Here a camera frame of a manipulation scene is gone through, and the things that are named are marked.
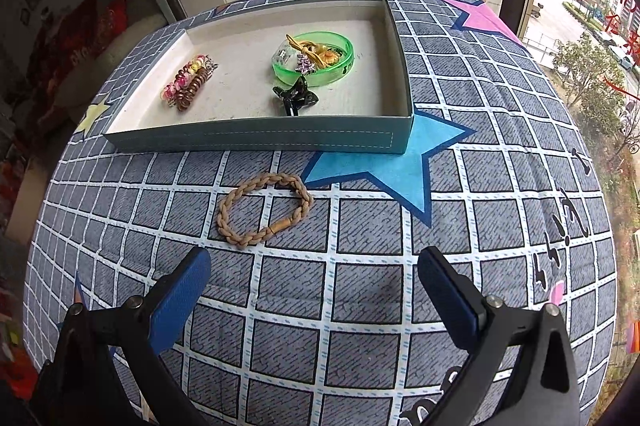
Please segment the black hair claw clip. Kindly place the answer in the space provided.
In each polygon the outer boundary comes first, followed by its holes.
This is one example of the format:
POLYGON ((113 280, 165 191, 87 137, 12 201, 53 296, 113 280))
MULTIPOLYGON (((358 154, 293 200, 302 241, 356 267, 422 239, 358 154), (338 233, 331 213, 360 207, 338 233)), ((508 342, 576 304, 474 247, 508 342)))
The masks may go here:
POLYGON ((274 86, 272 92, 281 101, 286 116, 299 116, 302 108, 311 108, 319 102, 318 96, 309 89, 305 76, 299 76, 288 89, 274 86))

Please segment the green translucent bangle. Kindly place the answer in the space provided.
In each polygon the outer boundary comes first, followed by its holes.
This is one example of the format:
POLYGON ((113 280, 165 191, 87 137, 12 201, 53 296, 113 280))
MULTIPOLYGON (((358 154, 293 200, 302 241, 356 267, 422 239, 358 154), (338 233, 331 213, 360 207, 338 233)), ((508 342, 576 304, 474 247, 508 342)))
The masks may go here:
POLYGON ((337 82, 349 73, 355 61, 354 45, 341 34, 322 30, 296 36, 286 34, 271 57, 273 73, 282 84, 293 86, 296 79, 303 76, 295 71, 299 53, 309 56, 317 67, 317 71, 305 76, 309 87, 337 82))

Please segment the teal shallow tray box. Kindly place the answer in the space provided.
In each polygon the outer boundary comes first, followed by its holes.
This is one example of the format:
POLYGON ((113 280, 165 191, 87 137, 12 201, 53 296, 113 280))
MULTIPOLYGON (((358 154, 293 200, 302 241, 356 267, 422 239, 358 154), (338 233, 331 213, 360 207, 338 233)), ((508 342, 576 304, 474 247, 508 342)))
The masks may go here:
POLYGON ((414 111, 408 68, 388 0, 296 0, 266 4, 179 30, 141 73, 104 136, 122 152, 292 150, 401 154, 414 111), (335 33, 354 53, 319 98, 286 114, 272 66, 292 49, 286 36, 329 44, 335 33), (160 97, 178 68, 207 54, 216 70, 190 108, 160 97))

